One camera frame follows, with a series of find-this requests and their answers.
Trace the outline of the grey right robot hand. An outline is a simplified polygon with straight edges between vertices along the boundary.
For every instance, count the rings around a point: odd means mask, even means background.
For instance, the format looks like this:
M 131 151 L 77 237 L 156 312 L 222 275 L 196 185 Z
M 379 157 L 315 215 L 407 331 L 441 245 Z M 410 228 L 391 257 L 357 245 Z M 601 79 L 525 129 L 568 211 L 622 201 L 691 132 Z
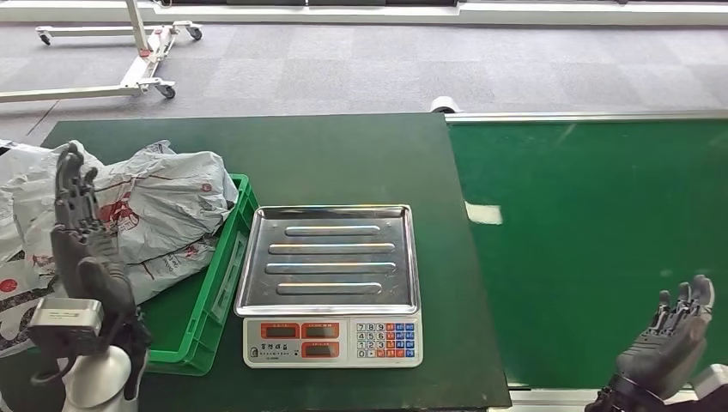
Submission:
M 650 325 L 616 357 L 616 374 L 662 399 L 674 396 L 705 351 L 714 298 L 713 283 L 704 275 L 680 283 L 676 300 L 660 291 Z

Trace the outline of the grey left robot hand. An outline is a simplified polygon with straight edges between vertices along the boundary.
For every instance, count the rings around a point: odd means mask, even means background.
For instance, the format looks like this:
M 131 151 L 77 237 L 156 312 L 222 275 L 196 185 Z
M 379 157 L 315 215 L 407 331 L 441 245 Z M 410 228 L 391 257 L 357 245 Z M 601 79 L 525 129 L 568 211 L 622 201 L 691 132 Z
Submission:
M 118 246 L 99 216 L 95 167 L 84 166 L 75 143 L 61 149 L 56 163 L 51 232 L 56 271 L 70 298 L 98 300 L 104 319 L 101 341 L 123 349 L 134 366 L 145 365 L 151 335 L 133 295 Z

